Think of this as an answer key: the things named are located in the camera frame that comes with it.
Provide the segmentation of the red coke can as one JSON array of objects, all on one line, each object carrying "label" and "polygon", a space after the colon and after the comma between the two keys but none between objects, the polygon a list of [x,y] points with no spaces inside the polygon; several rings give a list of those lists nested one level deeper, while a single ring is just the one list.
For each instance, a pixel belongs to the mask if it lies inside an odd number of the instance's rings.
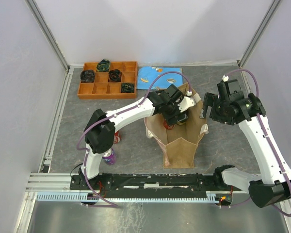
[{"label": "red coke can", "polygon": [[114,134],[114,139],[113,139],[113,143],[114,144],[117,144],[121,141],[121,134],[120,134],[120,131],[117,131],[115,134]]},{"label": "red coke can", "polygon": [[169,129],[169,126],[168,126],[168,124],[166,123],[166,121],[163,122],[163,126],[164,126],[166,129]]}]

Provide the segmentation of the green glass bottle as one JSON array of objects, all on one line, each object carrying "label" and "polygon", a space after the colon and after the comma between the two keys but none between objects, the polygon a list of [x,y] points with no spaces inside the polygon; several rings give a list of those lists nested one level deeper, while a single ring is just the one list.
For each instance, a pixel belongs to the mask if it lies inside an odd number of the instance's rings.
[{"label": "green glass bottle", "polygon": [[187,122],[187,119],[183,119],[183,120],[177,122],[177,124],[178,125],[184,125],[184,124],[186,124],[186,122]]}]

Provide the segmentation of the brown canvas tote bag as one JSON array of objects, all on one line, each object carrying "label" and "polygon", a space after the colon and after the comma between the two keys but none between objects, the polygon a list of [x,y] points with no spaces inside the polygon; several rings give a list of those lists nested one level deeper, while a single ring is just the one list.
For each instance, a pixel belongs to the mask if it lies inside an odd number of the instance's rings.
[{"label": "brown canvas tote bag", "polygon": [[163,125],[161,114],[144,119],[148,138],[154,138],[162,150],[163,168],[193,168],[194,157],[199,142],[208,133],[207,121],[200,118],[203,102],[200,95],[192,89],[196,105],[188,109],[185,124],[175,125],[168,130]]}]

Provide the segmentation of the red coke can front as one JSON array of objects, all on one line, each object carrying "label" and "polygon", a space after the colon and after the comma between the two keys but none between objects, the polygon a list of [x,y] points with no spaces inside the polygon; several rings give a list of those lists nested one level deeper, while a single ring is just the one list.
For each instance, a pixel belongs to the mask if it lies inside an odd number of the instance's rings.
[{"label": "red coke can front", "polygon": [[113,143],[114,144],[117,144],[121,141],[121,134],[120,134],[120,131],[117,131],[115,134],[114,134],[114,139],[113,139]]}]

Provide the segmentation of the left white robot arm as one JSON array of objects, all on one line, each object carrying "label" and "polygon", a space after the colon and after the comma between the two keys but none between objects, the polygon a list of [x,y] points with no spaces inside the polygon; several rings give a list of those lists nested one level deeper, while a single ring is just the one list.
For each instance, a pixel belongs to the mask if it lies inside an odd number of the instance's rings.
[{"label": "left white robot arm", "polygon": [[148,92],[138,101],[120,109],[104,112],[94,111],[81,139],[86,151],[81,167],[81,184],[86,189],[97,185],[97,175],[102,157],[112,151],[114,134],[123,127],[145,117],[161,114],[168,126],[187,120],[186,111],[195,106],[192,92],[183,94],[176,86]]}]

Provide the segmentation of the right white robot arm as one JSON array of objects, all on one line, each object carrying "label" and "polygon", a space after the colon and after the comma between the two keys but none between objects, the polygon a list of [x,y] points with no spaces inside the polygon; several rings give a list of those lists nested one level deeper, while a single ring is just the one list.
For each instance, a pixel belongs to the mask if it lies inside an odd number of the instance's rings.
[{"label": "right white robot arm", "polygon": [[245,97],[238,80],[230,80],[227,76],[217,88],[217,95],[205,94],[200,117],[205,118],[210,109],[210,119],[238,125],[254,153],[260,174],[225,165],[215,169],[213,185],[219,190],[230,185],[245,191],[259,208],[291,200],[291,169],[274,141],[260,99],[252,93]]}]

